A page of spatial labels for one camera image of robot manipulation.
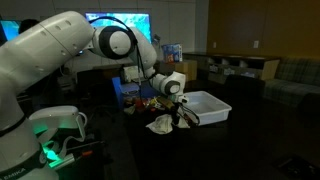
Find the monitor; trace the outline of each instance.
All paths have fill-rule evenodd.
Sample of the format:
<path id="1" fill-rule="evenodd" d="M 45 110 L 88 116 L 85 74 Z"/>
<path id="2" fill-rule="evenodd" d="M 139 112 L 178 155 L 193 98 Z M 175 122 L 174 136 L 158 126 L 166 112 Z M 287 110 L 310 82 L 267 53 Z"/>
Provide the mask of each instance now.
<path id="1" fill-rule="evenodd" d="M 0 20 L 0 39 L 10 41 L 19 35 L 20 21 Z"/>
<path id="2" fill-rule="evenodd" d="M 151 43 L 151 26 L 150 26 L 150 16 L 145 13 L 85 13 L 85 16 L 88 21 L 97 19 L 103 16 L 111 16 L 119 19 L 128 27 L 136 27 L 139 29 L 142 34 L 148 39 Z M 118 22 L 108 20 L 108 19 L 100 19 L 92 23 L 93 27 L 99 26 L 119 26 L 125 28 Z"/>

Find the crumpled towel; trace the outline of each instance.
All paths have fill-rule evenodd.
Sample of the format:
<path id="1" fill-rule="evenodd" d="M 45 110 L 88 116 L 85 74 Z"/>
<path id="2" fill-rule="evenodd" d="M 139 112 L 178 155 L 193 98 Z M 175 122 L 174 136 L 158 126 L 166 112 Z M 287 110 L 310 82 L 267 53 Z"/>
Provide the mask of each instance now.
<path id="1" fill-rule="evenodd" d="M 173 130 L 171 124 L 173 124 L 171 115 L 164 114 L 157 117 L 154 122 L 148 124 L 146 127 L 157 134 L 168 134 Z M 190 126 L 182 117 L 180 117 L 179 123 L 175 126 L 179 128 L 190 128 Z"/>
<path id="2" fill-rule="evenodd" d="M 148 127 L 151 131 L 157 134 L 168 134 L 172 131 L 172 118 L 169 114 L 164 114 L 162 116 L 157 117 L 157 119 L 148 124 Z"/>

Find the cardboard box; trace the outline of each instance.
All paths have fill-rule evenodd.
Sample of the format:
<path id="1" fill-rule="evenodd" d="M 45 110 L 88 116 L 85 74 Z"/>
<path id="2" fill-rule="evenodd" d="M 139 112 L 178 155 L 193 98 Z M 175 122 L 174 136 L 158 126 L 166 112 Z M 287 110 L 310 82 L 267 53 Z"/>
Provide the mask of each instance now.
<path id="1" fill-rule="evenodd" d="M 182 61 L 182 46 L 181 44 L 166 44 L 162 45 L 163 59 L 166 63 Z"/>
<path id="2" fill-rule="evenodd" d="M 184 60 L 177 63 L 160 62 L 159 72 L 165 75 L 170 75 L 173 71 L 186 75 L 186 82 L 197 79 L 197 61 Z"/>

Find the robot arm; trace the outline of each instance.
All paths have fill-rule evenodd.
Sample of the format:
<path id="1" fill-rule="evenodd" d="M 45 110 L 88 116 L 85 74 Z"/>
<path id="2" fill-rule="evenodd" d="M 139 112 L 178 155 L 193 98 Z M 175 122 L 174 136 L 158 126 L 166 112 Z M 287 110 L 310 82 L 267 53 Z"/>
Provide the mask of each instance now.
<path id="1" fill-rule="evenodd" d="M 40 22 L 0 47 L 0 179 L 7 177 L 6 173 L 13 179 L 34 179 L 34 176 L 57 179 L 47 166 L 32 170 L 32 173 L 18 169 L 39 151 L 40 146 L 15 96 L 81 50 L 89 49 L 110 59 L 130 56 L 141 65 L 155 89 L 167 95 L 182 95 L 185 76 L 155 74 L 155 50 L 137 29 L 133 28 L 131 32 L 134 36 L 114 27 L 94 29 L 79 13 L 65 12 Z"/>

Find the desk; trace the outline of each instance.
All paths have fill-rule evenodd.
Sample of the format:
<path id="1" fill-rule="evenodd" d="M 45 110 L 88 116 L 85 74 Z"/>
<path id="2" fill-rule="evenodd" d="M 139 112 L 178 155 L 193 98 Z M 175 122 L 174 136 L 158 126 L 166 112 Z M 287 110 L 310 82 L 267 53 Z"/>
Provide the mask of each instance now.
<path id="1" fill-rule="evenodd" d="M 296 118 L 295 109 L 245 99 L 240 96 L 229 102 L 233 110 L 227 121 L 175 128 L 166 135 L 145 128 L 160 113 L 127 117 L 125 126 L 141 179 L 288 180 L 272 166 L 288 154 L 320 165 L 320 125 L 307 129 Z"/>

